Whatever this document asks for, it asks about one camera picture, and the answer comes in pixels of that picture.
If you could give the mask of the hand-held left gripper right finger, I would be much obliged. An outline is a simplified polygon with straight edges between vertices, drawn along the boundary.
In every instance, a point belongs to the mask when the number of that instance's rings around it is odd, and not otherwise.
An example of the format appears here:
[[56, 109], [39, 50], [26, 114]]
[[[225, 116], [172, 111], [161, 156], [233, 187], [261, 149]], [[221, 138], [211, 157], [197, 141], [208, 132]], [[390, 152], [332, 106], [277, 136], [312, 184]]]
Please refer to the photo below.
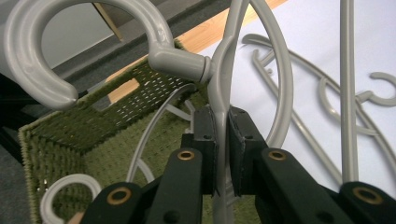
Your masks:
[[228, 135], [234, 194], [252, 195], [254, 159], [267, 145], [249, 113], [234, 106], [228, 114]]

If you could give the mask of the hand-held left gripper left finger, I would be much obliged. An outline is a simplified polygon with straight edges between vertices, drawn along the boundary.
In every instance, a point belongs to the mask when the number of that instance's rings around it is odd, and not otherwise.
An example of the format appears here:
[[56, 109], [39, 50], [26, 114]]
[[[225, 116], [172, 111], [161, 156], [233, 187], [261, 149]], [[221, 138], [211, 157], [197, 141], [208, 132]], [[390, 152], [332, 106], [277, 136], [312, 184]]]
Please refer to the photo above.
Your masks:
[[193, 115], [193, 133], [184, 133], [182, 147], [193, 148], [201, 152], [203, 194], [214, 195], [216, 187], [216, 169], [218, 142], [215, 121], [211, 108], [207, 105], [199, 108]]

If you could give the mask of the green woven basket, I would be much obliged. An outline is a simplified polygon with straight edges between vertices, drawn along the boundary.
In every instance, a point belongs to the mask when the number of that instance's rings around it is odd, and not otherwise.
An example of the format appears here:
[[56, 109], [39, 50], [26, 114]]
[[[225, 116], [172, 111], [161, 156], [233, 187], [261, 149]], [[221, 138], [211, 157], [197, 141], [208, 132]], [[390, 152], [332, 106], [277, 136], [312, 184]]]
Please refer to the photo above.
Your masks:
[[[100, 100], [127, 81], [137, 81], [137, 88], [101, 108]], [[191, 100], [196, 108], [207, 104], [205, 85], [155, 72], [144, 60], [80, 98], [71, 109], [53, 112], [20, 128], [30, 223], [42, 224], [41, 199], [64, 176], [89, 175], [101, 187], [124, 181], [138, 142], [155, 112], [172, 92], [188, 84], [194, 84], [196, 91], [187, 91], [174, 102], [186, 112], [182, 100]], [[170, 153], [180, 147], [181, 135], [188, 126], [186, 120], [169, 112], [155, 125], [142, 155], [155, 177], [163, 173]], [[85, 209], [91, 198], [85, 186], [68, 186], [56, 195], [54, 211], [67, 221]], [[235, 202], [233, 211], [234, 224], [261, 224], [254, 196]]]

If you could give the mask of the white cabinet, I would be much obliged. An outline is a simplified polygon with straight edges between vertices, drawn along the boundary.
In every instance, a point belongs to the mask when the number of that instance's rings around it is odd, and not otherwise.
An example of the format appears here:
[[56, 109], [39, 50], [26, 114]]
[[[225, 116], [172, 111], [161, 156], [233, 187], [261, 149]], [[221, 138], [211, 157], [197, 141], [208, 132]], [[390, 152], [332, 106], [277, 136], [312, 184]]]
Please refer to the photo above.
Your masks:
[[0, 0], [0, 72], [19, 52], [53, 68], [110, 37], [93, 1]]

